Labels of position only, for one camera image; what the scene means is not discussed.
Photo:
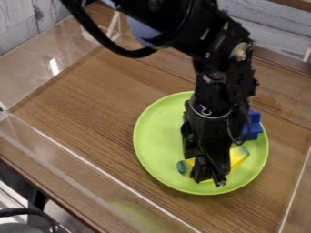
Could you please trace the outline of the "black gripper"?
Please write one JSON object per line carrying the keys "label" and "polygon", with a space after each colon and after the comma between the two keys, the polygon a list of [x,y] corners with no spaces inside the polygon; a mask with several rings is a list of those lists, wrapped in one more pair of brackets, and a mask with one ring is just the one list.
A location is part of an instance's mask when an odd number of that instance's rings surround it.
{"label": "black gripper", "polygon": [[240,138],[244,124],[244,103],[214,115],[193,99],[184,101],[182,156],[194,158],[190,179],[197,184],[210,179],[214,187],[225,185],[225,175],[230,172],[229,148],[244,143]]}

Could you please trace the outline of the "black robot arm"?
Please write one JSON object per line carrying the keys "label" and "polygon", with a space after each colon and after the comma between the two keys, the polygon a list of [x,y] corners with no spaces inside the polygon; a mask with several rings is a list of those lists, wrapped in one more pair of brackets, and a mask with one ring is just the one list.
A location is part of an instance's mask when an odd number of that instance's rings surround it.
{"label": "black robot arm", "polygon": [[95,41],[115,54],[143,58],[170,47],[192,59],[194,93],[184,101],[182,154],[194,160],[189,178],[218,187],[230,173],[229,147],[242,145],[252,125],[253,77],[249,31],[220,9],[217,0],[101,0],[127,18],[142,47],[127,50],[98,29],[79,0],[61,0]]}

